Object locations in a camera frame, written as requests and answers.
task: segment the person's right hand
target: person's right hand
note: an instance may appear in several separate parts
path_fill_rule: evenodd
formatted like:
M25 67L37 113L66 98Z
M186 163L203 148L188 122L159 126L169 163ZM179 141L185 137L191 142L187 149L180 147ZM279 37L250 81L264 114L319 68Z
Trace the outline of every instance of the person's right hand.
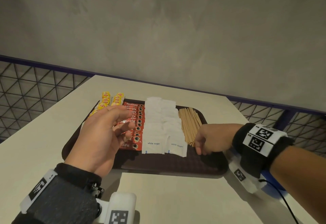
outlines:
M237 131L243 124L203 124L195 137L195 148L198 155L221 152L229 149Z

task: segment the brown serving tray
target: brown serving tray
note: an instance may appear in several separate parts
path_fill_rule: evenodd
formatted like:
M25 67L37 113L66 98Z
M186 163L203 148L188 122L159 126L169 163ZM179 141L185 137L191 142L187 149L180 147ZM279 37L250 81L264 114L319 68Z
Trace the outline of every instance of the brown serving tray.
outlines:
M145 104L144 101L139 100L125 99L124 101L135 104ZM176 106L176 108L179 110L186 107ZM194 111L198 113L202 124L206 124L207 122L202 113L196 109L194 109ZM78 127L75 133L64 145L62 149L62 158L64 160L67 158L72 147L74 146L79 136L81 126L82 125ZM222 175L226 173L229 168L229 165L223 152L214 152L209 156L199 156L197 155L195 148L188 145L186 157L180 157L175 154L169 153L142 154L141 151L119 150L115 156L113 168L138 170L140 172L142 171L152 173L193 173L206 175Z

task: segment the triangular wire pattern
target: triangular wire pattern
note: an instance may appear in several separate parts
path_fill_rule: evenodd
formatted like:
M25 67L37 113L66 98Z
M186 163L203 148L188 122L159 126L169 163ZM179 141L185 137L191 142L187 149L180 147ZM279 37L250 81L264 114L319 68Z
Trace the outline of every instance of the triangular wire pattern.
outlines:
M273 126L283 110L232 101L232 104L251 123ZM295 140L295 145L326 157L325 116L297 112L284 129Z
M88 79L0 61L0 143Z

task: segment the gray concrete wall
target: gray concrete wall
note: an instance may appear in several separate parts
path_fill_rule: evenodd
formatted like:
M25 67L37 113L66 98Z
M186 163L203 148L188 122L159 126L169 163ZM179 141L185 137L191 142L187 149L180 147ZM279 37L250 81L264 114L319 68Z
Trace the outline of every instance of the gray concrete wall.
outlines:
M0 0L0 14L3 55L326 111L326 0Z

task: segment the table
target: table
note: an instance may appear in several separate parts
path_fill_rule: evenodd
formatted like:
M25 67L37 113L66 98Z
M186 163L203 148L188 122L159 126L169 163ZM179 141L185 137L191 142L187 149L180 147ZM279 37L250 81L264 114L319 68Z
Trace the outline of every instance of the table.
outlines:
M107 90L130 99L174 100L201 111L208 123L247 123L223 96L96 75L0 145L0 223L10 223L21 200L63 161L64 144ZM200 178L113 170L102 185L105 200L116 190L137 195L135 223L294 223L284 204L263 192L247 193L230 172ZM303 223L316 223L290 195L287 201Z

